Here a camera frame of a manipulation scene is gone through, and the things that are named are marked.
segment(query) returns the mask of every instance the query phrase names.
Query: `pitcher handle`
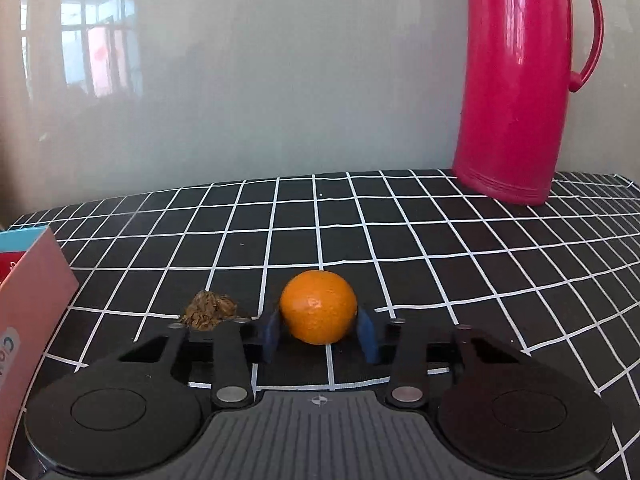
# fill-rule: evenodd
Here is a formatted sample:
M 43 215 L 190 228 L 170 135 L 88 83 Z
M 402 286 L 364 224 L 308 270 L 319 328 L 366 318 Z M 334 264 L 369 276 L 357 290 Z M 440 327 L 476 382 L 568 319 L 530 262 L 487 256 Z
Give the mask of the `pitcher handle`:
M 591 73 L 596 68 L 596 64 L 600 59 L 602 52 L 602 43 L 604 39 L 604 17 L 602 13 L 602 3 L 600 0 L 591 0 L 593 9 L 593 43 L 591 43 L 591 51 L 581 72 L 571 72 L 569 78 L 569 91 L 577 92 L 582 85 L 590 78 Z

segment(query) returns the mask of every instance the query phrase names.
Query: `metal rivet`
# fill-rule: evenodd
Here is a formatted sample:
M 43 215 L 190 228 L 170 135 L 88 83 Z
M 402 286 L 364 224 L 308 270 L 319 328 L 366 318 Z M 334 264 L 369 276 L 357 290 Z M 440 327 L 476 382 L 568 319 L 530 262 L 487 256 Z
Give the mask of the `metal rivet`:
M 222 402 L 240 402 L 245 400 L 247 391 L 240 386 L 225 386 L 216 391 L 216 397 Z
M 400 402 L 416 402 L 422 398 L 422 390 L 413 386 L 398 386 L 391 396 Z

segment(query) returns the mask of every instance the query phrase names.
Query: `cardboard box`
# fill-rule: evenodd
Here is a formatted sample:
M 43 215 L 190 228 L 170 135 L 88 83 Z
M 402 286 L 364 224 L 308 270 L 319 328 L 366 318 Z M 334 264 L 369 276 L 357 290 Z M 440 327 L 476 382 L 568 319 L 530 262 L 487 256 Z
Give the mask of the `cardboard box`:
M 0 470 L 4 470 L 31 378 L 78 281 L 47 227 L 0 233 L 0 265 L 7 267 L 0 284 Z

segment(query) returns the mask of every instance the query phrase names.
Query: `window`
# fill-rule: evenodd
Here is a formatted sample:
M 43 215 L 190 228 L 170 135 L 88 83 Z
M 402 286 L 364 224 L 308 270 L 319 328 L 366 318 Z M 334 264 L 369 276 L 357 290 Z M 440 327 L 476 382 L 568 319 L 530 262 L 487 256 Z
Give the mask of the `window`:
M 60 0 L 66 84 L 91 96 L 142 95 L 133 0 Z

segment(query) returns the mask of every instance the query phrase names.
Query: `black and white grid pattern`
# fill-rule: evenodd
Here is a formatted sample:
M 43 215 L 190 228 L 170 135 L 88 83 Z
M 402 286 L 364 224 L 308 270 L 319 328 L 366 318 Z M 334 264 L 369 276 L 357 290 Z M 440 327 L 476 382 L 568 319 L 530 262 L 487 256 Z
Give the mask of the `black and white grid pattern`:
M 373 315 L 471 324 L 592 388 L 614 423 L 598 471 L 640 480 L 640 188 L 623 177 L 558 173 L 548 202 L 526 207 L 447 170 L 320 174 L 111 198 L 11 229 L 41 225 L 81 286 L 30 394 L 177 319 L 203 288 L 260 316 L 294 275 L 327 269 Z M 209 371 L 191 386 L 210 387 Z M 287 338 L 252 383 L 337 390 L 385 376 L 352 336 L 325 348 Z M 7 478 L 39 473 L 19 424 Z

